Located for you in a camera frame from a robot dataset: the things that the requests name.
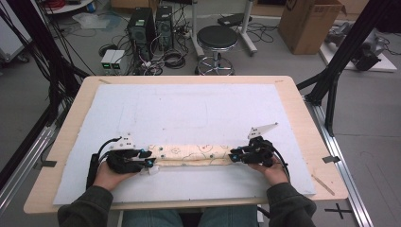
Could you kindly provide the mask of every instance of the cardboard box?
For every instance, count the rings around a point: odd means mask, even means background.
[[[342,9],[337,0],[287,0],[278,31],[293,54],[316,54]]]
[[[159,5],[158,0],[111,0],[112,8],[117,9],[135,9],[135,8],[151,8],[156,11]]]

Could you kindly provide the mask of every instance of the hand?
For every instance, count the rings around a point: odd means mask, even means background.
[[[280,161],[274,156],[272,157],[272,160],[273,166],[271,167],[265,167],[258,164],[248,164],[248,166],[261,172],[271,186],[279,183],[288,183],[288,177],[281,166]]]
[[[136,173],[118,174],[112,171],[106,162],[100,164],[97,170],[94,185],[103,187],[109,191],[115,189],[124,180],[136,175]]]

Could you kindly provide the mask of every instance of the chair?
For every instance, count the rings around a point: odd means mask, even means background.
[[[197,35],[197,42],[204,50],[213,51],[213,57],[205,57],[198,62],[195,74],[198,75],[234,75],[233,65],[221,57],[219,52],[233,48],[238,42],[237,34],[227,26],[207,26]]]

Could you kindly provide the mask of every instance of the person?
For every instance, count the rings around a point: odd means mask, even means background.
[[[274,165],[269,168],[257,164],[249,165],[262,173],[271,185],[267,190],[270,205],[269,226],[315,226],[311,218],[316,211],[316,204],[299,194],[288,182],[284,169],[275,157],[273,162]],[[135,174],[117,174],[103,162],[94,184],[73,203],[59,209],[59,225],[107,226],[108,213],[113,202],[111,191]],[[206,208],[199,226],[257,226],[256,209],[256,205]],[[178,212],[173,209],[126,211],[122,225],[183,226]]]

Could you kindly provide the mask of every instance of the jeans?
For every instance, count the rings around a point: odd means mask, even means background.
[[[256,227],[256,205],[206,208],[199,227]],[[183,223],[174,209],[125,211],[122,227],[181,227]]]

